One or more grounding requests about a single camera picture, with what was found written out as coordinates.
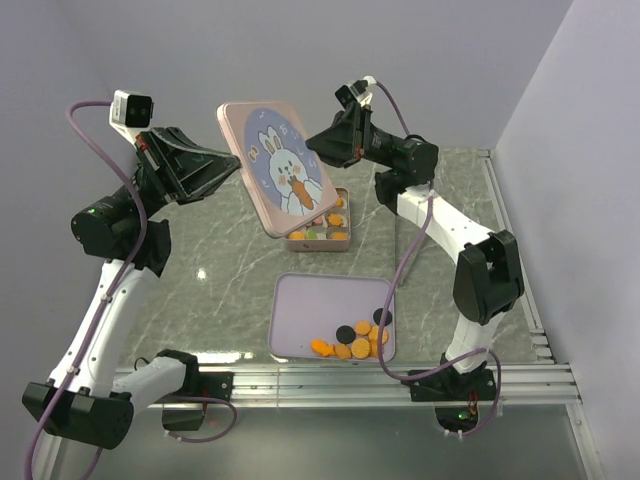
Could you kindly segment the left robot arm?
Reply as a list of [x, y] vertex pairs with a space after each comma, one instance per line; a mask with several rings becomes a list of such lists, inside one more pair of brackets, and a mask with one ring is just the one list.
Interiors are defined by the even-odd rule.
[[101, 277], [64, 358], [22, 397], [46, 433], [107, 450], [151, 404], [169, 395], [188, 402], [204, 391], [197, 358], [177, 350], [159, 352], [121, 379], [115, 373], [137, 312], [171, 254], [169, 223], [153, 215], [211, 196], [240, 167], [236, 156], [200, 146], [177, 127], [141, 130], [133, 146], [134, 174], [72, 218], [84, 252], [104, 261]]

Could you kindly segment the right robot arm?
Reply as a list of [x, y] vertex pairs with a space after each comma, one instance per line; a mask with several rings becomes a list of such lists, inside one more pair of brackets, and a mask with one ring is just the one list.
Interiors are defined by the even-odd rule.
[[516, 237], [471, 220], [434, 190], [439, 149], [420, 136], [390, 134], [372, 121], [372, 110], [344, 101], [330, 127], [306, 145], [327, 165], [349, 168], [362, 159], [384, 166], [375, 175], [376, 197], [396, 216], [418, 226], [410, 248], [430, 237], [454, 262], [453, 298], [459, 312], [451, 343], [438, 367], [389, 377], [405, 384], [435, 378], [443, 393], [462, 399], [485, 369], [494, 335], [505, 314], [524, 293]]

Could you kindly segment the metal tongs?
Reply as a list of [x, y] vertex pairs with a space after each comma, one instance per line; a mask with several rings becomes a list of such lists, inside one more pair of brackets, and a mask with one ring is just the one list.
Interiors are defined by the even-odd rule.
[[412, 264], [414, 262], [414, 249], [411, 247], [413, 244], [419, 228], [416, 227], [410, 221], [401, 217], [396, 217], [394, 220], [394, 232], [395, 232], [395, 268], [398, 268], [402, 259], [408, 255], [407, 260], [404, 263], [404, 267], [399, 276], [397, 288], [400, 289], [405, 283], [406, 276], [410, 273]]

